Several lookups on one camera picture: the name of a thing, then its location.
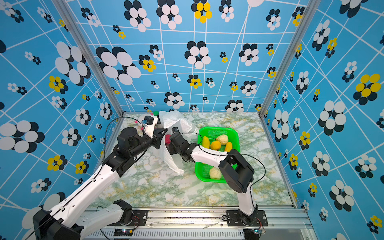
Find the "yellow banana toy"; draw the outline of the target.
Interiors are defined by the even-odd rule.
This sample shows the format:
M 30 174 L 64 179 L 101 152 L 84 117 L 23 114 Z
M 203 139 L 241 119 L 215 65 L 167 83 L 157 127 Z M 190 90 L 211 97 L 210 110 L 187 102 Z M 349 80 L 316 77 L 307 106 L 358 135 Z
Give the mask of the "yellow banana toy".
M 233 144 L 228 142 L 225 146 L 225 152 L 230 152 L 233 149 Z

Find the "cream round fruit toy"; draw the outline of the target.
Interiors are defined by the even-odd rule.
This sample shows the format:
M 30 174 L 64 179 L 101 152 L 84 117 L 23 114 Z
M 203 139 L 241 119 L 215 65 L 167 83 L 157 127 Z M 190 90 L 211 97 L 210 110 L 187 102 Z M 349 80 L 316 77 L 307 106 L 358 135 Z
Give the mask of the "cream round fruit toy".
M 222 173 L 218 168 L 212 167 L 209 171 L 209 177 L 212 180 L 220 180 L 222 178 Z

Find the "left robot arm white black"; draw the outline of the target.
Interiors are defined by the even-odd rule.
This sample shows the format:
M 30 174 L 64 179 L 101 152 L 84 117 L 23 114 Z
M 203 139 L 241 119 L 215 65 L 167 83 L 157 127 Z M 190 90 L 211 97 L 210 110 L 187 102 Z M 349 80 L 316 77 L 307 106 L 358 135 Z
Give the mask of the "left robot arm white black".
M 128 127 L 118 135 L 118 143 L 96 172 L 71 195 L 50 210 L 39 210 L 33 216 L 37 240 L 82 240 L 89 234 L 110 224 L 139 225 L 133 207 L 123 200 L 95 212 L 85 219 L 81 214 L 112 183 L 121 178 L 145 152 L 160 149 L 167 129 L 154 129 L 152 135 L 138 135 L 136 128 Z

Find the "orange yellow mango toy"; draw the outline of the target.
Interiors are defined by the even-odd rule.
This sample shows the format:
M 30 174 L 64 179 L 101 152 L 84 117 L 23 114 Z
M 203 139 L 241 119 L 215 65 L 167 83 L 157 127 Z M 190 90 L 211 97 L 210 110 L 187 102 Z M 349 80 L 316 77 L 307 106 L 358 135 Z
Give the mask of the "orange yellow mango toy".
M 221 144 L 220 141 L 213 141 L 213 142 L 211 143 L 211 145 L 210 145 L 211 150 L 215 150 L 215 151 L 220 150 L 221 147 L 222 147 L 222 144 Z

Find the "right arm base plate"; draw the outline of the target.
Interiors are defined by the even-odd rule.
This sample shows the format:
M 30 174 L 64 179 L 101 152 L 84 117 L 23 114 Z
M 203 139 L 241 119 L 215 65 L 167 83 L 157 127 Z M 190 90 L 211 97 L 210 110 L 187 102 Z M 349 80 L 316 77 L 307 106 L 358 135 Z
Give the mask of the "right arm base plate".
M 267 227 L 268 220 L 265 211 L 254 210 L 254 212 L 248 216 L 240 210 L 227 210 L 226 214 L 222 216 L 222 219 L 226 219 L 229 227 Z

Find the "yellow lemon toy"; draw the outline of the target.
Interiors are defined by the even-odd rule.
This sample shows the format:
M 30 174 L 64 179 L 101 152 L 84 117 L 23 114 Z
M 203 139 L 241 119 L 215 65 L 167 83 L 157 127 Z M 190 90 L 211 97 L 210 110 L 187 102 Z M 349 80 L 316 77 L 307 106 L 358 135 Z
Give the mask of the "yellow lemon toy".
M 208 137 L 204 136 L 202 139 L 202 147 L 210 149 L 210 140 Z

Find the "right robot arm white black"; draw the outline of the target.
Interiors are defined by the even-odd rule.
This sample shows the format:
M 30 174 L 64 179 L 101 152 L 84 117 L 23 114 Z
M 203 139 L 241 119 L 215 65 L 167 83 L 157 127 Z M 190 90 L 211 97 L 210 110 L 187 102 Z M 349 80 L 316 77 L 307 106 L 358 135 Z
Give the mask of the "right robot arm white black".
M 170 136 L 169 151 L 179 154 L 186 162 L 202 163 L 220 170 L 228 186 L 237 193 L 239 212 L 248 218 L 256 215 L 257 207 L 251 198 L 251 183 L 254 181 L 254 168 L 235 149 L 218 152 L 190 144 L 181 133 Z

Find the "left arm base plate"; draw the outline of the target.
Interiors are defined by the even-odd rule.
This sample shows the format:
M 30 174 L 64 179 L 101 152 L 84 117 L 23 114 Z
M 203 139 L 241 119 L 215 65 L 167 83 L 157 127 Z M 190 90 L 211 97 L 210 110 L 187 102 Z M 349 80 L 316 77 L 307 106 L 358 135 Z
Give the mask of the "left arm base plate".
M 147 210 L 129 210 L 124 211 L 119 222 L 121 226 L 141 227 L 145 226 L 148 219 Z

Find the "white plastic bag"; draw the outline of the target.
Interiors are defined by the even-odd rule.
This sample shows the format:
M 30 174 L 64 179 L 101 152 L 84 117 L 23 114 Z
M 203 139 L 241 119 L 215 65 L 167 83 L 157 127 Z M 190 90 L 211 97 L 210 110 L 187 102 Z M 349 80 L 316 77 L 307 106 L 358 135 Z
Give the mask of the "white plastic bag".
M 168 129 L 166 135 L 171 135 L 171 143 L 175 146 L 177 154 L 169 154 L 165 144 L 165 138 L 163 138 L 161 148 L 159 150 L 151 147 L 150 152 L 154 156 L 163 160 L 166 166 L 168 166 L 177 175 L 181 176 L 184 174 L 184 170 L 180 168 L 183 159 L 182 155 L 186 153 L 193 133 L 197 133 L 198 128 L 191 121 L 186 119 L 179 111 L 160 111 L 158 117 L 160 118 L 161 127 L 163 129 Z M 173 127 L 178 127 L 180 132 L 172 134 Z

